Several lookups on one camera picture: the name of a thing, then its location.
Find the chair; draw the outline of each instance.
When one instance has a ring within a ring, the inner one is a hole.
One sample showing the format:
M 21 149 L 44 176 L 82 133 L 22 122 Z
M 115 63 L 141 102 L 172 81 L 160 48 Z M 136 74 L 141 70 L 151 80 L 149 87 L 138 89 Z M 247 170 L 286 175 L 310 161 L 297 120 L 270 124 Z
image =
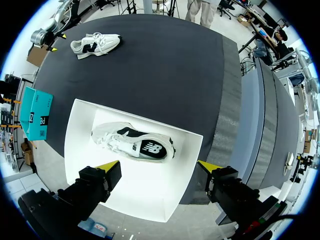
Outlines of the chair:
M 220 17 L 222 17 L 222 14 L 224 13 L 224 14 L 228 15 L 229 20 L 231 20 L 231 16 L 228 14 L 228 11 L 226 11 L 226 10 L 227 9 L 235 10 L 235 8 L 233 6 L 231 6 L 230 2 L 231 2 L 231 0 L 221 0 L 221 2 L 219 3 L 219 6 L 217 8 L 217 10 L 220 12 Z
M 156 10 L 153 10 L 154 14 L 162 14 L 165 11 L 165 3 L 168 0 L 152 0 L 153 4 L 156 4 Z M 160 4 L 163 5 L 163 10 L 160 10 Z

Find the office chair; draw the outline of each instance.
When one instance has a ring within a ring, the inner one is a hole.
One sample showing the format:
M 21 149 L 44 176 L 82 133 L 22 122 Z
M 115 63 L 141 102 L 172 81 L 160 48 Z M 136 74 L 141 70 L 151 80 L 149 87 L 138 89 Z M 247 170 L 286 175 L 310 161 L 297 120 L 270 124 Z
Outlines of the office chair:
M 225 10 L 225 9 L 235 10 L 235 8 L 231 6 L 230 2 L 231 0 L 221 0 L 217 8 L 217 10 L 220 12 L 220 17 L 222 17 L 222 14 L 224 13 L 228 15 L 229 20 L 231 20 L 231 16 L 228 14 L 228 11 Z

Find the cardboard box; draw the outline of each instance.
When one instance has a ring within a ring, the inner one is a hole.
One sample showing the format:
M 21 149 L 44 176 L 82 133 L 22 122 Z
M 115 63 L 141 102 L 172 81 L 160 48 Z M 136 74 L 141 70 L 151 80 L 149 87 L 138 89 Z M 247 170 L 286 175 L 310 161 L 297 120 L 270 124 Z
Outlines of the cardboard box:
M 53 95 L 25 87 L 20 109 L 20 123 L 29 141 L 46 140 Z
M 40 68 L 42 62 L 44 61 L 46 55 L 48 54 L 47 45 L 43 45 L 42 48 L 33 46 L 26 60 Z
M 306 153 L 306 154 L 310 153 L 310 147 L 311 147 L 311 142 L 310 141 L 305 141 L 304 142 L 303 152 Z
M 245 27 L 248 27 L 250 25 L 250 22 L 242 15 L 238 16 L 237 19 L 238 19 L 238 22 Z
M 25 164 L 29 165 L 34 162 L 34 156 L 32 150 L 27 150 L 24 152 L 24 161 Z
M 26 142 L 21 143 L 21 149 L 23 152 L 30 150 L 29 145 Z
M 170 136 L 174 158 L 161 163 L 137 161 L 93 141 L 92 130 L 104 123 L 130 123 L 138 131 Z M 203 136 L 155 120 L 95 103 L 75 99 L 64 141 L 65 176 L 68 184 L 90 165 L 101 166 L 116 160 L 121 179 L 108 201 L 101 205 L 120 213 L 149 221 L 166 223 L 184 195 L 200 152 Z
M 311 129 L 305 131 L 305 141 L 310 142 L 311 140 L 317 139 L 317 129 Z

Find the trousers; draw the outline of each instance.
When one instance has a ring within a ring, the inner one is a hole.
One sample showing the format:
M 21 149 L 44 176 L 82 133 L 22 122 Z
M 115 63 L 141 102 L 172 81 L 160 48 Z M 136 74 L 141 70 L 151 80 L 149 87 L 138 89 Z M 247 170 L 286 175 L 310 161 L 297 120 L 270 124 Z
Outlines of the trousers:
M 195 22 L 196 15 L 198 14 L 200 7 L 202 6 L 200 25 L 210 28 L 212 21 L 214 20 L 215 12 L 218 5 L 202 1 L 202 0 L 188 0 L 185 20 Z
M 256 49 L 253 50 L 253 56 L 255 58 L 261 58 L 267 56 L 267 49 L 264 42 L 260 39 L 255 40 Z

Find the new balance logo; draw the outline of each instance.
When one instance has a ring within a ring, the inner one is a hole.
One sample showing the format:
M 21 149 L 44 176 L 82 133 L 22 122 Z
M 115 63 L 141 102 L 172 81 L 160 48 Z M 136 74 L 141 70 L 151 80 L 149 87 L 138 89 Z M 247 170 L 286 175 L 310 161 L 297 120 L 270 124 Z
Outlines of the new balance logo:
M 90 44 L 86 44 L 83 46 L 82 52 L 85 53 L 93 53 L 95 51 L 95 49 L 97 48 L 97 44 L 93 43 L 92 46 Z
M 162 146 L 157 145 L 157 144 L 152 144 L 152 143 L 148 143 L 146 146 L 144 146 L 142 148 L 145 151 L 149 151 L 150 153 L 154 153 L 157 154 L 160 152 L 160 150 L 162 149 Z

